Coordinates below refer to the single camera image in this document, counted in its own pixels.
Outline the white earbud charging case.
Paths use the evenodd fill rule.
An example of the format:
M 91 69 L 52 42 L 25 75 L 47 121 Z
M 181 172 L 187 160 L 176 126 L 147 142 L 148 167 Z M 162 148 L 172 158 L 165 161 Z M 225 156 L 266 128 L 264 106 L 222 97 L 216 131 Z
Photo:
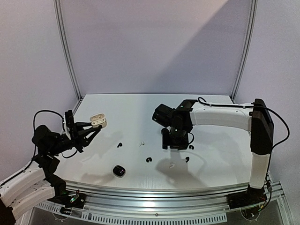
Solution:
M 91 126 L 93 128 L 105 128 L 107 126 L 107 120 L 103 113 L 99 113 L 90 117 Z

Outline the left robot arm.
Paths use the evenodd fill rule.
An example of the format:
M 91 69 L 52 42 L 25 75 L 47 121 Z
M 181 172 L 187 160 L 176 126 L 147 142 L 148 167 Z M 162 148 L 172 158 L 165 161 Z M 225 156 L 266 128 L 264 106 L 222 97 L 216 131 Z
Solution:
M 83 209 L 86 194 L 70 193 L 66 190 L 66 182 L 55 175 L 60 163 L 57 156 L 73 148 L 82 153 L 105 127 L 106 124 L 77 122 L 68 125 L 63 134 L 52 132 L 45 125 L 37 127 L 32 138 L 37 155 L 23 169 L 0 183 L 0 223 L 15 224 L 21 215 L 45 200 L 65 208 Z

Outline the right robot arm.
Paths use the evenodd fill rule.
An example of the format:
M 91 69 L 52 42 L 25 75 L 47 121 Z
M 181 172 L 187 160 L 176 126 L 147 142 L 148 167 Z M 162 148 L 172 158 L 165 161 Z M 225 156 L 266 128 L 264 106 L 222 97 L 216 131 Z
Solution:
M 260 198 L 273 149 L 274 123 L 261 99 L 250 104 L 213 104 L 198 99 L 185 99 L 176 108 L 160 104 L 152 120 L 163 126 L 162 148 L 185 150 L 189 146 L 188 134 L 194 126 L 212 125 L 239 128 L 251 133 L 252 164 L 249 189 L 242 200 L 253 204 Z

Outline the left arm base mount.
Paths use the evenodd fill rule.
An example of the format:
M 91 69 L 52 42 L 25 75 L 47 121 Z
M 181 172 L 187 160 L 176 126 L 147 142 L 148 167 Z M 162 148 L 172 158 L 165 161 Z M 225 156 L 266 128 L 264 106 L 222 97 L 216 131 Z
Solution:
M 76 191 L 64 191 L 61 195 L 48 199 L 48 201 L 61 204 L 65 208 L 83 209 L 87 195 L 79 189 Z

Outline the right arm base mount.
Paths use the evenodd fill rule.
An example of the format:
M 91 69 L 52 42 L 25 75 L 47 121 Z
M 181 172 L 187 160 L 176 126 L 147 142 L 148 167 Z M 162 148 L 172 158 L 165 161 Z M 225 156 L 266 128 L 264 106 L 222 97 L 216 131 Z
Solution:
M 231 210 L 263 203 L 266 200 L 267 200 L 267 196 L 264 191 L 250 192 L 246 190 L 242 192 L 228 194 L 226 196 L 226 201 Z

